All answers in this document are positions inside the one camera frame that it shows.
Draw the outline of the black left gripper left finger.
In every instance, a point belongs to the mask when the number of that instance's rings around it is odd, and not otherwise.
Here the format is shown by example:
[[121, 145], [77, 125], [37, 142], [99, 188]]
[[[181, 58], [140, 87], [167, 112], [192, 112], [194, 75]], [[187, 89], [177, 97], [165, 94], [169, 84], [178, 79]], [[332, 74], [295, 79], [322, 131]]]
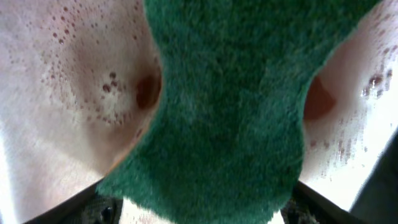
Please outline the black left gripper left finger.
[[100, 195], [97, 181], [51, 210], [27, 221], [27, 224], [117, 224], [123, 199]]

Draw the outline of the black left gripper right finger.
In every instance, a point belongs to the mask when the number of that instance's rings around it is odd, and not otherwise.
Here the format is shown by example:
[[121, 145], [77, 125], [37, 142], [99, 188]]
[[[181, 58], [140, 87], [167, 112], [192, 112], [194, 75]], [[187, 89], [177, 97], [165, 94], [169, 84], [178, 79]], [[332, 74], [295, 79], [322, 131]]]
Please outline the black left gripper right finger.
[[280, 212], [284, 223], [289, 224], [365, 224], [301, 181]]

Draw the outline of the green scouring sponge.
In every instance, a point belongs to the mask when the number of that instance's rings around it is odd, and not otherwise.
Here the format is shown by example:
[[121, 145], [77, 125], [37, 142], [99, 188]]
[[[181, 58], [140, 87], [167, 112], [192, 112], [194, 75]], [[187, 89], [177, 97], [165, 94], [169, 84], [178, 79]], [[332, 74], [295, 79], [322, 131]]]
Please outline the green scouring sponge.
[[175, 223], [262, 223], [303, 162], [317, 70], [375, 0], [146, 1], [163, 63], [159, 110], [98, 186]]

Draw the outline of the black rectangular soapy water tray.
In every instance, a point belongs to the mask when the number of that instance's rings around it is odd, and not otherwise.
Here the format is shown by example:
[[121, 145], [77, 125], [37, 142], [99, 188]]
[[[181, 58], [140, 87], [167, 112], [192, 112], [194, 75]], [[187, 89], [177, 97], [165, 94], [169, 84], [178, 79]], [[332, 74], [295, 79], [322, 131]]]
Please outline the black rectangular soapy water tray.
[[[102, 182], [148, 132], [164, 74], [145, 2], [1, 2], [2, 223]], [[375, 2], [304, 101], [298, 181], [345, 208], [368, 174], [359, 158], [376, 156], [397, 126], [397, 2]], [[114, 198], [119, 223], [175, 223]]]

